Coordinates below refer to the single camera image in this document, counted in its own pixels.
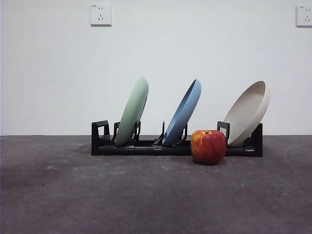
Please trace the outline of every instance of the electrical outlet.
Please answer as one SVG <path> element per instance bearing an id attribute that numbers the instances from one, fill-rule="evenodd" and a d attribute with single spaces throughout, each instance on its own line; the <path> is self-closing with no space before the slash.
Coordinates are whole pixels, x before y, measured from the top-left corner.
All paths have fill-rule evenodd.
<path id="1" fill-rule="evenodd" d="M 297 6 L 297 26 L 312 27 L 312 5 Z"/>
<path id="2" fill-rule="evenodd" d="M 92 4 L 90 6 L 91 25 L 112 25 L 111 4 Z"/>

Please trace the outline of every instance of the gray floor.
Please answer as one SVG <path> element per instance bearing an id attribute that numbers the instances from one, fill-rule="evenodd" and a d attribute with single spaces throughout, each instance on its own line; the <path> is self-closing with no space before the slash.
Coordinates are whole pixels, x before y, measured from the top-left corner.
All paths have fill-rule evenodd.
<path id="1" fill-rule="evenodd" d="M 312 136 L 264 157 L 90 156 L 89 136 L 1 137 L 4 234 L 310 234 Z"/>

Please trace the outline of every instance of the red apple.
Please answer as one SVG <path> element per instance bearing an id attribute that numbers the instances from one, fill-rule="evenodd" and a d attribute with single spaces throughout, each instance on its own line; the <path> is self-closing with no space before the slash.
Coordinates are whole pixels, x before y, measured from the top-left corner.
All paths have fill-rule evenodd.
<path id="1" fill-rule="evenodd" d="M 197 130 L 191 137 L 191 152 L 197 162 L 215 165 L 226 154 L 226 140 L 217 130 Z"/>

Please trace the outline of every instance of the dish rack holder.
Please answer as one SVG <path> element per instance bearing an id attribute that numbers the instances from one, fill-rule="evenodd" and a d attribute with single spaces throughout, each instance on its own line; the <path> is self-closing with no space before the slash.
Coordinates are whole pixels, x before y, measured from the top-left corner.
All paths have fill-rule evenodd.
<path id="1" fill-rule="evenodd" d="M 163 146 L 165 122 L 162 123 L 162 133 L 158 138 L 143 140 L 140 139 L 141 121 L 134 125 L 131 139 L 124 146 L 115 146 L 115 138 L 120 122 L 114 123 L 114 135 L 110 136 L 108 121 L 98 121 L 92 123 L 91 155 L 154 155 L 154 156 L 190 156 L 191 141 L 187 140 L 187 124 L 176 144 Z M 98 129 L 104 127 L 104 134 L 99 135 Z M 217 130 L 222 131 L 226 138 L 226 156 L 246 156 L 262 157 L 262 123 L 260 123 L 253 133 L 240 146 L 228 146 L 230 135 L 230 124 L 219 121 Z"/>

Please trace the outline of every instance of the white plate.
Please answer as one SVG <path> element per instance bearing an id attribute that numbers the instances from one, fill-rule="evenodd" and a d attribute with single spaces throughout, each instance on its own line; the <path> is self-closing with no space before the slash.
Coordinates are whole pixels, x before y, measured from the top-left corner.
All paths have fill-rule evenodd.
<path id="1" fill-rule="evenodd" d="M 251 85 L 234 103 L 224 122 L 230 124 L 229 146 L 243 143 L 262 120 L 270 100 L 269 89 L 265 82 Z"/>

